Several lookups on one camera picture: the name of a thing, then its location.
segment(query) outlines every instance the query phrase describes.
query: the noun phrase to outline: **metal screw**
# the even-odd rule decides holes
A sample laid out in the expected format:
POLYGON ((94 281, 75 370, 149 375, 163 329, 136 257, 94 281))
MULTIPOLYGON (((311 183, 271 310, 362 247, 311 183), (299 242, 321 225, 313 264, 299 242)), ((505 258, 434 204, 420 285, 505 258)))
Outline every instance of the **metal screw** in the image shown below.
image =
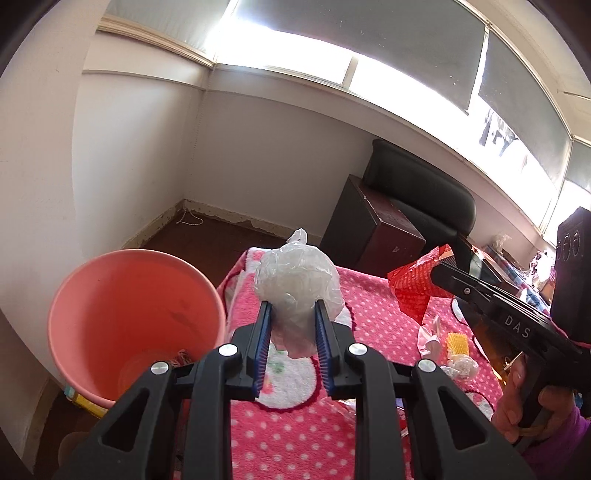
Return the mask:
POLYGON ((162 375, 165 374, 169 369, 168 363, 166 362, 156 362, 150 370, 154 375, 162 375))
POLYGON ((423 358, 418 363, 418 367, 423 372, 427 372, 427 373, 434 372, 435 371, 435 362, 433 362, 432 360, 429 360, 428 358, 423 358))
POLYGON ((220 355, 223 356, 232 356, 238 353, 238 347, 233 343, 226 343, 222 345, 220 348, 217 349, 220 355))
POLYGON ((349 345, 349 352, 353 355, 365 355, 368 352, 368 348, 362 343, 351 343, 349 345))

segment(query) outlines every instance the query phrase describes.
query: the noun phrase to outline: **purple sleeve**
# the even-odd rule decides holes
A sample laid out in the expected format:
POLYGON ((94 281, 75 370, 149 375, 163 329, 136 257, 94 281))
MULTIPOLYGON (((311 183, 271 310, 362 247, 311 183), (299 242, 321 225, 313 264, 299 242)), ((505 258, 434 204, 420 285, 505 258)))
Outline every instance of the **purple sleeve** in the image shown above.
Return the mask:
POLYGON ((588 427, 589 421, 585 420, 575 407, 554 435, 524 452, 523 458, 539 480, 557 478, 588 427))

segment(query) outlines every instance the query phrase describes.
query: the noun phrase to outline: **pink polka dot blanket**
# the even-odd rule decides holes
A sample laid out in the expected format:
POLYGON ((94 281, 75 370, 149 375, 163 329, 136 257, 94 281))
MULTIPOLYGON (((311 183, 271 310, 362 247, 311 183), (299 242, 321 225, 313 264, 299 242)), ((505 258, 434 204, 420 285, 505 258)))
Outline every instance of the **pink polka dot blanket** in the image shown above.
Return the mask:
MULTIPOLYGON (((253 323, 261 302, 254 289, 254 272, 266 250, 244 252, 218 287, 228 316, 228 340, 234 330, 253 323)), ((373 347, 390 361, 413 365, 418 323, 403 314, 388 282, 337 267, 345 308, 336 321, 352 328, 356 340, 373 347)), ((449 332, 468 335, 470 356, 479 364, 477 376, 459 386, 489 418, 501 388, 486 358, 473 341, 461 314, 452 312, 451 299, 432 298, 424 325, 438 315, 441 342, 449 332)), ((405 430, 404 412, 401 431, 405 430)), ((232 404, 232 466, 236 480, 353 478, 355 459, 354 406, 331 400, 322 388, 317 359, 290 359, 271 344, 264 385, 256 402, 232 404)), ((403 438, 407 479, 412 479, 410 444, 403 438)))

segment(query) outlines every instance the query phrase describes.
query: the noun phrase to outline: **brown floor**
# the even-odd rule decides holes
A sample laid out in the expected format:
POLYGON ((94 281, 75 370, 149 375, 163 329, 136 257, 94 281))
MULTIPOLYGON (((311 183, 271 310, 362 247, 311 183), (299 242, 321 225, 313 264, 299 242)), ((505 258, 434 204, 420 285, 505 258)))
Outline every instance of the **brown floor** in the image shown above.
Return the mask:
MULTIPOLYGON (((176 223, 179 214, 160 230, 144 248, 175 255, 198 268, 214 286, 218 286, 244 250, 250 247, 278 248, 285 240, 199 215, 199 226, 176 223)), ((184 221, 198 223, 190 214, 184 221)))
MULTIPOLYGON (((217 286, 244 250, 249 247, 278 248, 285 240, 240 225, 225 223, 216 218, 199 215, 198 226, 177 223, 182 213, 151 238, 144 246, 175 255, 198 268, 217 286)), ((184 221, 198 223, 190 214, 184 221)), ((37 480, 50 480, 57 470, 57 451, 68 433, 84 432, 97 419, 59 395, 49 412, 41 435, 35 464, 37 480)))

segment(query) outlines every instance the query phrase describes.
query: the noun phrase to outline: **dark wooden cabinet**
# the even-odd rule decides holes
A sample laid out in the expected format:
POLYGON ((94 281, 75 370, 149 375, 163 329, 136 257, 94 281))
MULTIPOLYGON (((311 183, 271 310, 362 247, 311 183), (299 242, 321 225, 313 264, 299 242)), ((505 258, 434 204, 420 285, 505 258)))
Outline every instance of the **dark wooden cabinet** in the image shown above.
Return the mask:
POLYGON ((349 175, 320 249, 338 266, 385 277, 419 258, 425 239, 384 194, 349 175))

